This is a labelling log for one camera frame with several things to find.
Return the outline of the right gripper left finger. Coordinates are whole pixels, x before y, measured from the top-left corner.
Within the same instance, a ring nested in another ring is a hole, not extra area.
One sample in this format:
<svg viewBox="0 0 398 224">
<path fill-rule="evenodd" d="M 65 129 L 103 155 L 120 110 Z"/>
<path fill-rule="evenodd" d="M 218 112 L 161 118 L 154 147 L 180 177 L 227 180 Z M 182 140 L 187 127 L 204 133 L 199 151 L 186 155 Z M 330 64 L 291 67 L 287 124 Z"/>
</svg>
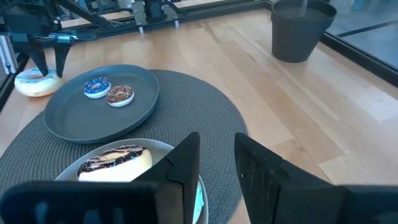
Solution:
<svg viewBox="0 0 398 224">
<path fill-rule="evenodd" d="M 1 199 L 4 223 L 192 223 L 200 135 L 127 182 L 27 182 Z"/>
</svg>

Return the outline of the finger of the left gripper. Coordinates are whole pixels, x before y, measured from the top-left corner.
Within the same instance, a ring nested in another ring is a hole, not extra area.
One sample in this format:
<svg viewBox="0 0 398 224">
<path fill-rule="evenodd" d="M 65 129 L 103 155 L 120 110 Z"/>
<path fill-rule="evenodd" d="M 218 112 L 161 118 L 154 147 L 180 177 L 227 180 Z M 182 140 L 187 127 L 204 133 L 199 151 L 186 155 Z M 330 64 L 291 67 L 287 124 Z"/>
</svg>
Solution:
<svg viewBox="0 0 398 224">
<path fill-rule="evenodd" d="M 63 77 L 63 70 L 65 68 L 66 58 L 71 46 L 71 44 L 58 44 L 54 45 L 53 47 L 55 52 L 56 73 L 59 78 Z"/>
<path fill-rule="evenodd" d="M 26 50 L 29 57 L 34 61 L 41 74 L 45 77 L 48 75 L 48 66 L 45 59 L 43 48 L 29 46 Z"/>
</svg>

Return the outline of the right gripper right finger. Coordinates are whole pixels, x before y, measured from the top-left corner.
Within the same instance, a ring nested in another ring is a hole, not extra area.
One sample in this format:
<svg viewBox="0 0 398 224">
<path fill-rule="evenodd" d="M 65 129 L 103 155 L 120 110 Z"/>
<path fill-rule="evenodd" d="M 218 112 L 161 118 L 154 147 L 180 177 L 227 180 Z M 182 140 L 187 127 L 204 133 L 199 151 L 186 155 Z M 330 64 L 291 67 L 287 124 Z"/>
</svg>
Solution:
<svg viewBox="0 0 398 224">
<path fill-rule="evenodd" d="M 243 133 L 234 153 L 251 223 L 397 224 L 394 185 L 333 185 Z"/>
</svg>

